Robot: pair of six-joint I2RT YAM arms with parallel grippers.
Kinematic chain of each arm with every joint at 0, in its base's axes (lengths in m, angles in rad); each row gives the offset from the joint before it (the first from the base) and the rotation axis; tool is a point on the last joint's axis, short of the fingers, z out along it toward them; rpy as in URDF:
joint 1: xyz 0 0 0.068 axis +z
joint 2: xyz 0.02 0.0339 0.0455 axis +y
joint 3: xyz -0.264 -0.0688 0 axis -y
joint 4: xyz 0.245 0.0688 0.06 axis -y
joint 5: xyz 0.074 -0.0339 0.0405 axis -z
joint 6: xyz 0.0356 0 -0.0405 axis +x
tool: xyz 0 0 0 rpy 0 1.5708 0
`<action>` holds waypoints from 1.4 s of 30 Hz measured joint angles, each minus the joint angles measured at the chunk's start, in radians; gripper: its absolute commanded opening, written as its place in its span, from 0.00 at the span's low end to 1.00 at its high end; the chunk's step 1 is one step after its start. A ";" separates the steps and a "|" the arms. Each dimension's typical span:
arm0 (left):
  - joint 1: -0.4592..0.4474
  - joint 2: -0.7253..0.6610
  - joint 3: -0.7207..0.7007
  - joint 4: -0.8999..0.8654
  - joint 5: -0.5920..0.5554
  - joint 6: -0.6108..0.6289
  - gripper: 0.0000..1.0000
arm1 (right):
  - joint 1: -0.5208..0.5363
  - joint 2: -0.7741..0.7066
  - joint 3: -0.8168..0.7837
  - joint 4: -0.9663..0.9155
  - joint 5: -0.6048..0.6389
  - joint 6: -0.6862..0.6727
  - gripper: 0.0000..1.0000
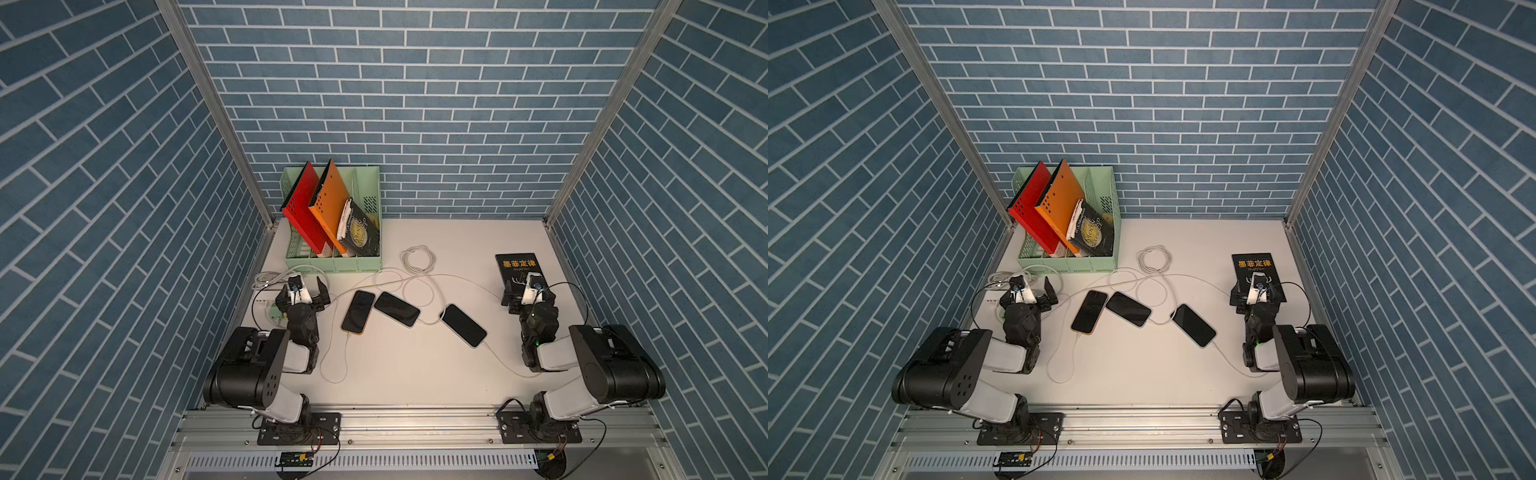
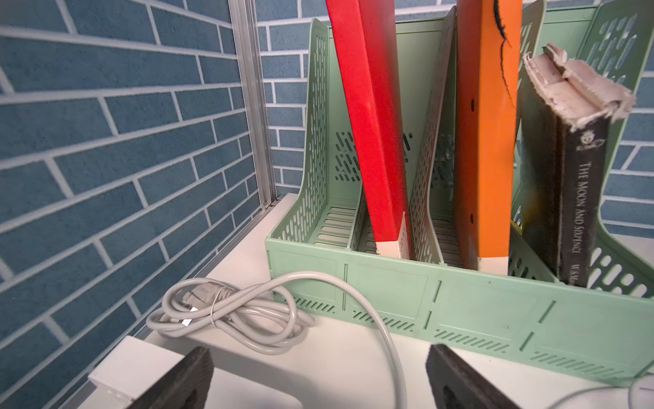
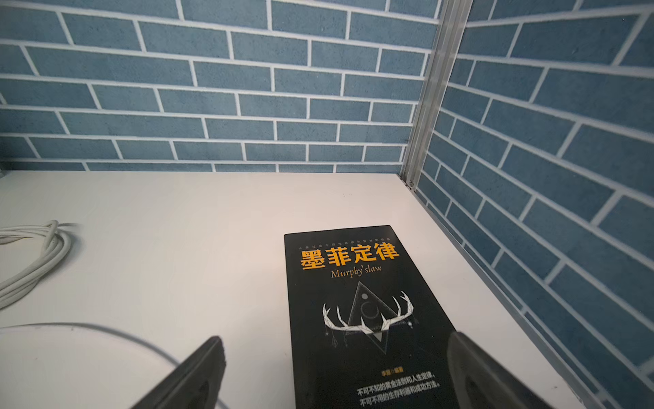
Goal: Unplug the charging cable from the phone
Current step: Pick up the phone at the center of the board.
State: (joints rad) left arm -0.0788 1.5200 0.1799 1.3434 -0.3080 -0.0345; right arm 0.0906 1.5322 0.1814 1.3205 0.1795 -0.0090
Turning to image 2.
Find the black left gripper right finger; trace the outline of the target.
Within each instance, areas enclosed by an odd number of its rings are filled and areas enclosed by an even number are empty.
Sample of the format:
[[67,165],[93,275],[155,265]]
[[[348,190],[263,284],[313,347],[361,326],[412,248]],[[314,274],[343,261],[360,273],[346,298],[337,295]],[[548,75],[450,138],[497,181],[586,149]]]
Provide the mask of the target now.
[[445,344],[430,347],[426,371],[438,408],[519,408]]

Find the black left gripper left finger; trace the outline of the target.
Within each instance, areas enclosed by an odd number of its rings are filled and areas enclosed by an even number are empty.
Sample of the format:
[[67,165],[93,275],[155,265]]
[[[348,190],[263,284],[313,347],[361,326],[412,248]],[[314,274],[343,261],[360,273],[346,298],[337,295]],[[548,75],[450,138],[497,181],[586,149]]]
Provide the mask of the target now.
[[129,409],[203,409],[214,365],[209,349],[197,347],[160,378]]

